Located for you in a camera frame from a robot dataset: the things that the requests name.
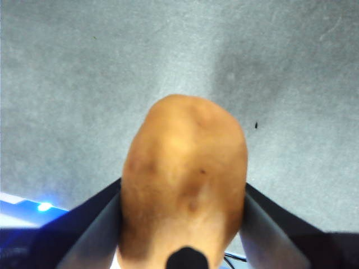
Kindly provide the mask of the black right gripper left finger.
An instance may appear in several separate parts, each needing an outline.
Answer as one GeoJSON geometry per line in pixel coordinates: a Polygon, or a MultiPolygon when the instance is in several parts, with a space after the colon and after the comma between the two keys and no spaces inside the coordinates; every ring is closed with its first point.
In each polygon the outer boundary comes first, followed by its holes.
{"type": "Polygon", "coordinates": [[[121,229],[121,180],[39,228],[1,231],[1,268],[110,268],[121,229]]]}

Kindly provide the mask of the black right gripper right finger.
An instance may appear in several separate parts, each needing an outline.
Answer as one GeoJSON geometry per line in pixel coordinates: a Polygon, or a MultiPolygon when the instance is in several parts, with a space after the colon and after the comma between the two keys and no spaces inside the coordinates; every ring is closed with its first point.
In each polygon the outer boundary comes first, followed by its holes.
{"type": "Polygon", "coordinates": [[[246,185],[241,242],[251,268],[358,268],[358,234],[324,232],[246,185]]]}

